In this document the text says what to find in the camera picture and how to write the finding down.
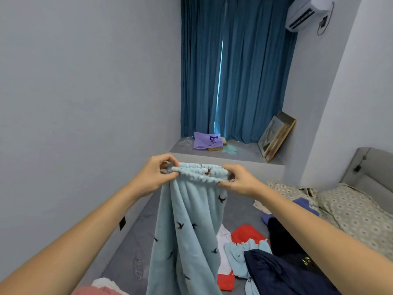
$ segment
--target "bird print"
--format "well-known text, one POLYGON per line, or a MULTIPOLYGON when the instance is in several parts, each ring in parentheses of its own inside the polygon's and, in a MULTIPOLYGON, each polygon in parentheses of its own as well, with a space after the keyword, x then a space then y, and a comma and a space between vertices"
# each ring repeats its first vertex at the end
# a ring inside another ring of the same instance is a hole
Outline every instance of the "bird print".
POLYGON ((219 200, 220 200, 221 203, 224 203, 224 201, 226 200, 226 198, 222 199, 222 198, 221 198, 221 195, 219 195, 219 200))

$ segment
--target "pillow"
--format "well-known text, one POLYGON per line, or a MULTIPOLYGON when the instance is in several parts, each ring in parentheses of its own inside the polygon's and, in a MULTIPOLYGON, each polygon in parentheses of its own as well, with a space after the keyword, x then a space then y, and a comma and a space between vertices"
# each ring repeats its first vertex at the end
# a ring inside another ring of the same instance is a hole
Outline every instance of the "pillow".
POLYGON ((318 213, 320 212, 316 198, 310 197, 308 194, 306 194, 308 190, 307 188, 303 188, 305 191, 302 191, 299 188, 287 186, 285 184, 273 181, 272 179, 269 179, 266 185, 270 188, 275 189, 278 193, 280 193, 283 197, 286 197, 290 201, 296 200, 298 198, 304 198, 310 203, 310 208, 316 210, 318 213))
POLYGON ((319 192, 317 201, 340 229, 393 261, 393 216, 370 196, 340 183, 319 192))

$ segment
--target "gray mattress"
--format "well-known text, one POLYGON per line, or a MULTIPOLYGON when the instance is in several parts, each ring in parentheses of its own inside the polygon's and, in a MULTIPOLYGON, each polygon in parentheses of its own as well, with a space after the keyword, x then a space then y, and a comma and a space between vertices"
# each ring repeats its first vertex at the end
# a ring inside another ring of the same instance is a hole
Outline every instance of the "gray mattress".
MULTIPOLYGON (((120 245, 102 277, 107 277, 130 295, 145 295, 149 273, 150 255, 157 220, 160 191, 147 203, 134 226, 120 245)), ((223 225, 230 232, 243 224, 252 225, 268 236, 267 227, 260 221, 261 212, 253 207, 253 200, 229 195, 224 210, 223 225)), ((236 278, 232 292, 223 294, 243 295, 246 280, 236 278)))

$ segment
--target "navy blue clothing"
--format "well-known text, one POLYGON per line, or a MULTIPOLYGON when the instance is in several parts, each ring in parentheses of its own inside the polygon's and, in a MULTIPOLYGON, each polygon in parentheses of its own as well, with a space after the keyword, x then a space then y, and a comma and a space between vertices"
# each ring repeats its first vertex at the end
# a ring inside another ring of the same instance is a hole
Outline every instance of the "navy blue clothing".
POLYGON ((259 249, 244 252, 248 272, 263 295, 340 295, 326 278, 259 249))

